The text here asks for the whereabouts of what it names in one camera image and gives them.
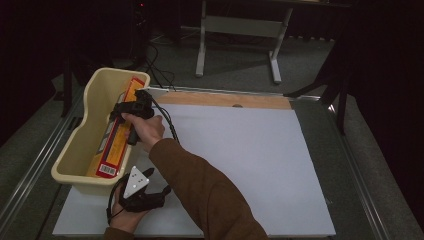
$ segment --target plastic tub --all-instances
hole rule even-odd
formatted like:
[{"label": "plastic tub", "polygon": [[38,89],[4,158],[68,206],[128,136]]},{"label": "plastic tub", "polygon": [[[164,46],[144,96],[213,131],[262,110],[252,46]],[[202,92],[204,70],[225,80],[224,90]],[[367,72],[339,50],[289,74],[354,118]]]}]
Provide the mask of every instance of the plastic tub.
[{"label": "plastic tub", "polygon": [[51,174],[57,182],[111,188],[125,174],[131,146],[126,149],[116,177],[86,176],[107,127],[108,116],[132,77],[144,82],[144,87],[149,86],[150,77],[142,72],[101,68],[93,74],[84,91],[84,118],[72,132],[52,167]]}]

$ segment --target wooden strip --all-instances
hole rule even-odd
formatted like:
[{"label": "wooden strip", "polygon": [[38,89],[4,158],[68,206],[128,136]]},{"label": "wooden strip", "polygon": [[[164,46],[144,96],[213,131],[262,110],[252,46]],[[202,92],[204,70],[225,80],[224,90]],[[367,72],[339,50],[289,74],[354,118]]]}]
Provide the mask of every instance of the wooden strip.
[{"label": "wooden strip", "polygon": [[246,94],[169,92],[158,98],[157,102],[163,104],[291,109],[289,100],[283,96],[259,96]]}]

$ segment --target white table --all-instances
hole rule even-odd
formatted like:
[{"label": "white table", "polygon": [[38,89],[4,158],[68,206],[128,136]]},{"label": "white table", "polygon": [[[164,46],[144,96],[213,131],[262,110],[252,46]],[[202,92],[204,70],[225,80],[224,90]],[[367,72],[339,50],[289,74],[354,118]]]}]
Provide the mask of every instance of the white table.
[{"label": "white table", "polygon": [[[254,217],[270,237],[335,235],[313,163],[293,110],[163,104],[172,116],[181,144],[207,159],[240,189]],[[140,170],[151,166],[136,148],[131,156]],[[162,190],[158,171],[152,192]],[[107,227],[108,192],[73,187],[54,235],[101,235]],[[201,237],[173,192],[165,206],[151,211],[136,235]]]}]

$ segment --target brown sweater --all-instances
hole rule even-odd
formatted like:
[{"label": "brown sweater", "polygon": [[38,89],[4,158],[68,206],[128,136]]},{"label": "brown sweater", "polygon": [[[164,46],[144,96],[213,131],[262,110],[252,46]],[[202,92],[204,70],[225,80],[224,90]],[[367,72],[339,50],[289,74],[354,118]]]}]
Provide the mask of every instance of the brown sweater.
[{"label": "brown sweater", "polygon": [[[155,144],[149,158],[205,239],[268,239],[237,187],[206,160],[187,152],[173,139]],[[104,237],[126,240],[134,236],[107,228]]]}]

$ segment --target person's right hand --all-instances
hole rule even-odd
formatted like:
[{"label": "person's right hand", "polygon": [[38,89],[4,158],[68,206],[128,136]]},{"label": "person's right hand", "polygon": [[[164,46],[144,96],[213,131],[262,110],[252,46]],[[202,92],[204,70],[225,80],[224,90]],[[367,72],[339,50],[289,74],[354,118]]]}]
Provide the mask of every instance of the person's right hand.
[{"label": "person's right hand", "polygon": [[143,144],[144,151],[149,153],[153,145],[163,138],[165,127],[162,124],[162,116],[157,115],[144,120],[129,113],[122,113],[122,117],[134,125],[135,131]]}]

